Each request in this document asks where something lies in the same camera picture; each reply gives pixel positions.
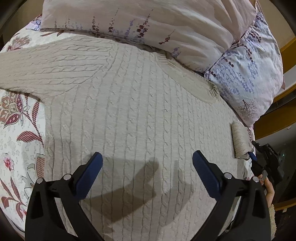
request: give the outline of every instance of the black device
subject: black device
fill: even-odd
[[[268,179],[275,187],[284,178],[284,171],[280,166],[281,156],[269,144],[261,146],[255,141],[252,141],[252,144],[257,151],[263,154],[263,157],[266,161],[266,165],[263,167],[257,162],[256,159],[252,158],[252,172],[255,176],[259,176],[262,174],[263,170],[266,170]]]
[[[208,194],[217,203],[191,241],[270,241],[269,212],[259,179],[240,180],[230,173],[222,173],[200,151],[194,152],[192,163]],[[104,241],[79,205],[102,165],[103,157],[96,152],[73,175],[66,174],[50,182],[37,179],[27,210],[26,241]],[[234,221],[229,230],[219,236],[237,196],[241,196],[241,202]],[[55,198],[61,199],[77,237],[66,231]]]

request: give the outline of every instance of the metal screw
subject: metal screw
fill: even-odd
[[[71,174],[66,174],[63,176],[63,179],[67,181],[67,180],[70,180],[71,177],[72,177]]]
[[[259,178],[258,177],[253,177],[253,181],[258,183],[259,182]]]
[[[43,178],[41,178],[41,177],[38,178],[36,182],[37,182],[38,184],[42,183],[42,182],[43,182]]]
[[[232,178],[232,175],[229,172],[226,172],[226,173],[224,173],[224,177],[226,179],[231,179]]]

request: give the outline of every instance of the sweater sleeve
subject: sweater sleeve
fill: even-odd
[[[74,36],[1,53],[0,88],[34,93],[41,100],[75,88],[108,65],[112,55],[109,40],[93,39]]]
[[[275,233],[276,233],[276,222],[275,222],[274,216],[275,216],[275,210],[274,210],[274,205],[272,204],[269,207],[269,218],[270,218],[270,225],[271,225],[271,240],[274,238]]]

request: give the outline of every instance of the floral bedspread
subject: floral bedspread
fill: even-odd
[[[41,15],[18,31],[0,53],[81,34],[79,31],[64,30],[39,32],[40,22]],[[105,38],[101,34],[84,34]],[[252,129],[249,134],[254,140]],[[43,103],[27,93],[0,89],[0,136],[0,206],[21,230],[25,230],[30,195],[37,178],[42,177],[44,172]],[[242,162],[245,179],[253,176],[250,163]]]

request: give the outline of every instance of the floral pillowcase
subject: floral pillowcase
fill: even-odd
[[[279,47],[261,12],[246,41],[233,45],[206,73],[247,126],[270,107],[283,85]]]

